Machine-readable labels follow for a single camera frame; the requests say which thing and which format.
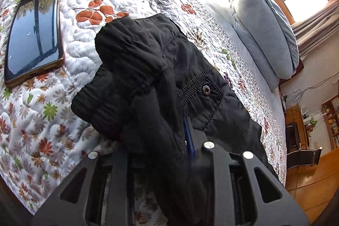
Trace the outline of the black pants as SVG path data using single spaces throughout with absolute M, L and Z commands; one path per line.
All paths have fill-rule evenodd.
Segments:
M 183 119 L 226 151 L 267 165 L 253 121 L 228 82 L 163 14 L 105 24 L 95 37 L 102 65 L 71 109 L 145 164 L 171 225 L 204 225 L 207 182 L 189 164 Z

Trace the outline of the black metal chair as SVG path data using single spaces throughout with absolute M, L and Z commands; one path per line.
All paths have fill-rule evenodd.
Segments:
M 297 166 L 318 165 L 322 147 L 311 150 L 301 149 L 301 141 L 296 123 L 286 126 L 287 170 Z

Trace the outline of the floral quilted bedspread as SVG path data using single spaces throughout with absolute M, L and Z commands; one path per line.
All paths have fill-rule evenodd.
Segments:
M 19 0 L 1 0 L 1 55 Z M 199 0 L 60 0 L 64 64 L 7 88 L 1 85 L 1 179 L 30 215 L 91 150 L 115 148 L 71 111 L 71 100 L 101 65 L 94 38 L 105 24 L 101 6 L 132 18 L 165 14 L 193 42 L 262 126 L 269 163 L 286 180 L 286 142 L 260 87 L 229 36 Z

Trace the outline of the wooden desk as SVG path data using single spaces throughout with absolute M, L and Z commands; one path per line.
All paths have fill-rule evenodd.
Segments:
M 307 150 L 309 148 L 309 141 L 308 141 L 306 128 L 303 122 L 302 109 L 298 104 L 286 109 L 285 121 L 286 121 L 286 129 L 288 125 L 296 124 L 296 129 L 298 130 L 300 148 L 302 150 Z

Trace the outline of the light blue pillow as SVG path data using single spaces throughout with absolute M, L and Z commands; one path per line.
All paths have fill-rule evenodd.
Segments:
M 230 24 L 273 91 L 299 65 L 292 27 L 274 0 L 233 0 Z

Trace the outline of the black smartphone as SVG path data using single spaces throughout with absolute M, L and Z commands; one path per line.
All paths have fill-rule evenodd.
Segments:
M 59 1 L 20 0 L 7 39 L 7 88 L 63 65 Z

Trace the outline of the grey curtain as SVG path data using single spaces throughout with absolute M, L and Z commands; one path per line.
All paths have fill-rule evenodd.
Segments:
M 303 60 L 306 56 L 338 30 L 338 0 L 328 4 L 308 19 L 292 24 Z

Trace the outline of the light blue bed sheet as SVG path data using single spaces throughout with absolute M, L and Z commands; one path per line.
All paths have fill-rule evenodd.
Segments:
M 237 48 L 240 56 L 244 59 L 246 65 L 252 72 L 254 79 L 261 89 L 271 111 L 276 118 L 281 129 L 284 129 L 285 119 L 280 100 L 280 92 L 277 88 L 270 89 L 266 79 L 259 71 L 255 64 L 250 52 L 247 50 L 244 42 L 245 37 L 240 34 L 240 29 L 234 23 L 234 18 L 231 16 L 230 6 L 233 0 L 199 0 L 206 6 L 208 11 L 216 19 L 219 25 L 223 28 L 225 33 L 229 36 L 230 40 Z

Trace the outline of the wooden wall shelf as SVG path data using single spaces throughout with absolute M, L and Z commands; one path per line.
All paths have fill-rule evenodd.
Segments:
M 331 97 L 321 105 L 328 132 L 331 150 L 338 148 L 339 120 L 338 120 L 338 95 Z

